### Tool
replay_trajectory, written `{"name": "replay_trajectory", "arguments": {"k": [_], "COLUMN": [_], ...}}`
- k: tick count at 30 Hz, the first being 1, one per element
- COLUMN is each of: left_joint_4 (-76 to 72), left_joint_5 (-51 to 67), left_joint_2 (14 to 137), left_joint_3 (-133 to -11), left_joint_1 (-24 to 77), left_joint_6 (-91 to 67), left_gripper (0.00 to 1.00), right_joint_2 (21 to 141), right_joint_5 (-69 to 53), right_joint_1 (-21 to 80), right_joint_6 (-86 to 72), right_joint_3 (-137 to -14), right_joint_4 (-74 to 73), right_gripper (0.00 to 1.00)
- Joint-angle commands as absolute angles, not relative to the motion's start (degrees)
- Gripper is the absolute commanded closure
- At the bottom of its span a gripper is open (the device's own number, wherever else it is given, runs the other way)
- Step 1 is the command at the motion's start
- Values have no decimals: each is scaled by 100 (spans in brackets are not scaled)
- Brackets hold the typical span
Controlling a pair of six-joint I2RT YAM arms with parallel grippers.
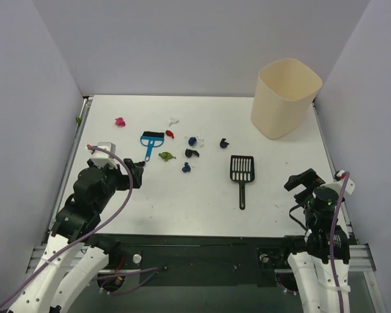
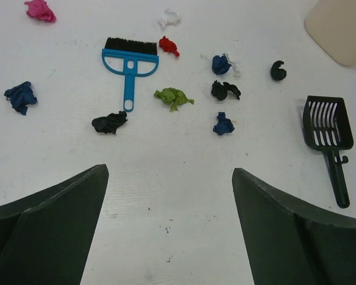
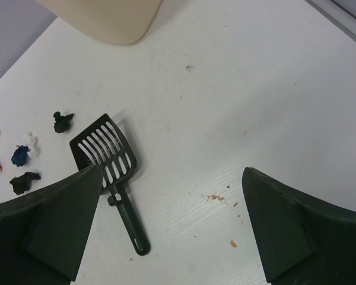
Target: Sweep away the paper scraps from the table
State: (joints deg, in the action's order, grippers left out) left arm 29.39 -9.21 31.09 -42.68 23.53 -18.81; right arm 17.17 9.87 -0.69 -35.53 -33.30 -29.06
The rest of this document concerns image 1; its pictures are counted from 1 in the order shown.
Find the black paper scrap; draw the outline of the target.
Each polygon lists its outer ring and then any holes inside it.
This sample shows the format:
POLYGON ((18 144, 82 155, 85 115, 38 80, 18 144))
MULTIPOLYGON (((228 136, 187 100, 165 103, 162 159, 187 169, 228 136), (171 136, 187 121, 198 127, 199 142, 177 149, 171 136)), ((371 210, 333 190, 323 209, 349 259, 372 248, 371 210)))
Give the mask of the black paper scrap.
POLYGON ((137 166, 137 167, 144 167, 146 164, 145 161, 141 161, 141 162, 135 162, 134 165, 137 166))
POLYGON ((229 143, 226 141, 226 139, 222 138, 221 141, 220 141, 220 147, 222 149, 225 149, 225 148, 227 148, 228 145, 229 145, 229 143))
POLYGON ((184 155, 187 158, 192 158, 192 157, 199 157, 199 152, 193 149, 186 149, 184 152, 184 155))

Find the green paper scrap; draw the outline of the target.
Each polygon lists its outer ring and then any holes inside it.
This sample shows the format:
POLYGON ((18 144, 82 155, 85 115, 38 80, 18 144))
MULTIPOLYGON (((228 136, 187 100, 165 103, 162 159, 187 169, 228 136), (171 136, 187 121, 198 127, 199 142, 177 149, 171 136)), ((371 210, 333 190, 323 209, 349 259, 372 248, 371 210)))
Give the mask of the green paper scrap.
POLYGON ((176 159, 174 155, 172 155, 170 152, 164 151, 158 154, 158 156, 164 161, 168 162, 169 160, 176 159))

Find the blue hand brush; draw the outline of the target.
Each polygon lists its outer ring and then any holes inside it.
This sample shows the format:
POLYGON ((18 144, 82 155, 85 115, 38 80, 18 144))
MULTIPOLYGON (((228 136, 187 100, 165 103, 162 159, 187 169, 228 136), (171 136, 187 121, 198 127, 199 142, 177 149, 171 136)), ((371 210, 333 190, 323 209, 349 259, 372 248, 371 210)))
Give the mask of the blue hand brush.
POLYGON ((144 131, 140 137, 140 143, 146 147, 145 162, 150 161, 151 153, 154 148, 161 147, 164 144, 165 134, 163 132, 144 131))

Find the pink paper scrap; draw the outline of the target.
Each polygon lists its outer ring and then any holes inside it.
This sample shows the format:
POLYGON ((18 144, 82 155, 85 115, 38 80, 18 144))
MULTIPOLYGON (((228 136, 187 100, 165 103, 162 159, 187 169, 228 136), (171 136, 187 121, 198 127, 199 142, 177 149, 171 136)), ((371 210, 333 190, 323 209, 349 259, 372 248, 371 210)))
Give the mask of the pink paper scrap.
POLYGON ((115 119, 115 125, 117 127, 125 127, 126 126, 126 122, 125 122, 125 120, 122 117, 118 117, 118 118, 115 119))

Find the red paper scrap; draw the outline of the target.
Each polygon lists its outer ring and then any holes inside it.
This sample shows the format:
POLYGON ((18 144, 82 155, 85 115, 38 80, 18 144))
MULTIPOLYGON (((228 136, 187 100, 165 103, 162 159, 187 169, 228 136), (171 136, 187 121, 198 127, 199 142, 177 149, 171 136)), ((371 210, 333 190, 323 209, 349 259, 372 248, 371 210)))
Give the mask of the red paper scrap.
POLYGON ((172 131, 170 131, 170 130, 166 130, 166 131, 165 131, 165 134, 166 134, 167 137, 169 137, 169 138, 171 138, 171 139, 174 139, 174 138, 175 138, 174 133, 173 133, 172 131))

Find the black slotted scoop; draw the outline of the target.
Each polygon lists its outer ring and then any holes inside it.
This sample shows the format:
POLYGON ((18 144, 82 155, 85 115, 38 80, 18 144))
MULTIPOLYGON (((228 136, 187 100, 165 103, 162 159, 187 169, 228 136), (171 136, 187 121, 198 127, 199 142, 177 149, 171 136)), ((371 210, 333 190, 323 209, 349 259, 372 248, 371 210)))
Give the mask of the black slotted scoop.
POLYGON ((229 177, 239 185, 239 209, 246 208, 246 184, 255 179, 254 157, 231 155, 229 177))

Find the dark blue paper scrap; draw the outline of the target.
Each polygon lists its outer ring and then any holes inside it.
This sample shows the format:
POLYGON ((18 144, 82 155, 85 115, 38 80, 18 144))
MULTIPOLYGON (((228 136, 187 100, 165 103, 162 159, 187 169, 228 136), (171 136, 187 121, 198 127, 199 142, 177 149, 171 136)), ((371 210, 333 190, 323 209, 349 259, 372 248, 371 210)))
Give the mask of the dark blue paper scrap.
POLYGON ((193 146, 193 145, 195 145, 197 143, 197 138, 196 137, 190 137, 189 139, 188 139, 188 144, 189 144, 189 146, 193 146))

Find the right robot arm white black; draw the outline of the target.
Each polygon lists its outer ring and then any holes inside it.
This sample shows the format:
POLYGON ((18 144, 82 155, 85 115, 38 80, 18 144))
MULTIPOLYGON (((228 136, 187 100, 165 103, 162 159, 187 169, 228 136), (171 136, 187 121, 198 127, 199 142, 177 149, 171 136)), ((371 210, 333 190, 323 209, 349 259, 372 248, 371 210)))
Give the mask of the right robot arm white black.
POLYGON ((341 205, 355 189, 349 176, 340 170, 327 183, 308 169, 284 185, 287 191, 304 187, 294 196, 294 208, 304 213, 304 235, 284 237, 278 259, 292 272, 277 274, 276 281, 285 294, 300 297, 304 312, 350 311, 349 237, 338 224, 341 205))

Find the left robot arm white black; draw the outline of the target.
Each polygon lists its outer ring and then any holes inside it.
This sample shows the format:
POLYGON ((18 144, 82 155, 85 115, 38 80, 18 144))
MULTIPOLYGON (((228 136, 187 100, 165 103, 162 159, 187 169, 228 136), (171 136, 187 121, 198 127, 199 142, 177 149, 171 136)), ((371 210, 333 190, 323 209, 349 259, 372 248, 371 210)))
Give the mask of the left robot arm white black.
POLYGON ((144 169, 128 158, 123 160, 126 174, 111 157, 87 164, 57 213, 31 281, 16 294, 9 312, 67 312, 99 270, 120 263, 120 243, 92 232, 116 191, 141 187, 144 169))

